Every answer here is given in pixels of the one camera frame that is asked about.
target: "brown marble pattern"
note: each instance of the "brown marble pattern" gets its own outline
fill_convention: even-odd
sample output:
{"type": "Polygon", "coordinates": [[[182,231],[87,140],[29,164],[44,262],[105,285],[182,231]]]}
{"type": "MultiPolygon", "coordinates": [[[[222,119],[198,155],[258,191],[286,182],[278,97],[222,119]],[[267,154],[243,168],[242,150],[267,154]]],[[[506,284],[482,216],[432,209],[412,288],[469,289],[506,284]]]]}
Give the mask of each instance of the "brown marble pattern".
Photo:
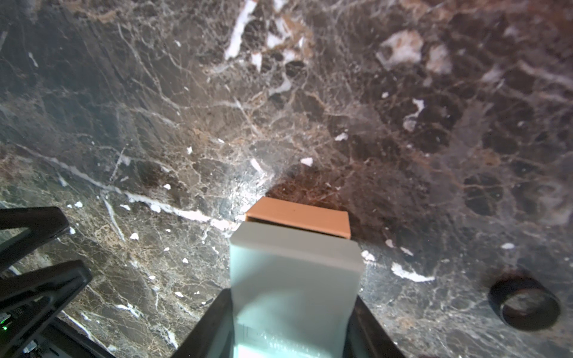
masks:
{"type": "Polygon", "coordinates": [[[168,357],[267,194],[349,211],[361,296],[406,356],[572,357],[570,4],[280,4],[226,59],[242,1],[0,3],[0,203],[73,228],[16,269],[83,260],[62,316],[168,357]],[[561,299],[554,328],[489,308],[517,270],[561,299]]]}

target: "white rectangular block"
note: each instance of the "white rectangular block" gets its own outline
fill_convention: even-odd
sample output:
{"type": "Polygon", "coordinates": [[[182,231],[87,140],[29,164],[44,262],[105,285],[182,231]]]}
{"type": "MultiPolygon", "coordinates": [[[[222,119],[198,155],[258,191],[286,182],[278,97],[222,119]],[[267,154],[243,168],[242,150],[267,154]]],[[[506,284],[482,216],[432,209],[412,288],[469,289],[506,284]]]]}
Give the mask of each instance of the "white rectangular block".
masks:
{"type": "Polygon", "coordinates": [[[243,223],[230,245],[236,347],[267,357],[341,357],[363,270],[356,242],[243,223]]]}

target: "dark marble countertop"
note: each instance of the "dark marble countertop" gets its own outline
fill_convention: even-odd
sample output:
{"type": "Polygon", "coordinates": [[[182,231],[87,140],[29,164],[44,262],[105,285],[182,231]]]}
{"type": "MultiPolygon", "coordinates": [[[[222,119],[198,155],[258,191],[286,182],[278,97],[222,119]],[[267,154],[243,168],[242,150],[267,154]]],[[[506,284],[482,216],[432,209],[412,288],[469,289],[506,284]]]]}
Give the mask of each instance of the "dark marble countertop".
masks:
{"type": "Polygon", "coordinates": [[[347,210],[360,295],[407,357],[573,357],[573,7],[427,0],[4,0],[0,204],[58,206],[62,317],[168,357],[268,195],[347,210]],[[486,300],[525,271],[553,328],[486,300]]]}

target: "black ring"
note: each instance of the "black ring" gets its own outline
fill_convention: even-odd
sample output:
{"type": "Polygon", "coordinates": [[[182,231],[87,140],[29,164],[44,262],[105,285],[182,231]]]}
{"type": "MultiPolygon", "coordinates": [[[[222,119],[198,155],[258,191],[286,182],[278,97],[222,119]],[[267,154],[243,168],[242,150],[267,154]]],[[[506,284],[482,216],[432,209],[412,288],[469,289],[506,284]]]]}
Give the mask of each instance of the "black ring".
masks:
{"type": "Polygon", "coordinates": [[[489,290],[489,305],[507,325],[521,331],[538,331],[553,326],[561,315],[558,298],[542,284],[528,277],[513,277],[497,282],[489,290]],[[506,305],[515,295],[539,292],[543,301],[531,312],[521,312],[506,305]]]}

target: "tan cover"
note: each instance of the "tan cover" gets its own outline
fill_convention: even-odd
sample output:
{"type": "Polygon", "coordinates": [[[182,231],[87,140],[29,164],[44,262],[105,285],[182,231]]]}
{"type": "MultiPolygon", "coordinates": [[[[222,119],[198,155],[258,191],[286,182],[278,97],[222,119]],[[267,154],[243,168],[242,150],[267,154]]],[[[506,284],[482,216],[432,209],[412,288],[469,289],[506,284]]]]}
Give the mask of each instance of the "tan cover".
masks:
{"type": "Polygon", "coordinates": [[[346,211],[263,197],[245,213],[248,220],[264,220],[350,239],[346,211]]]}

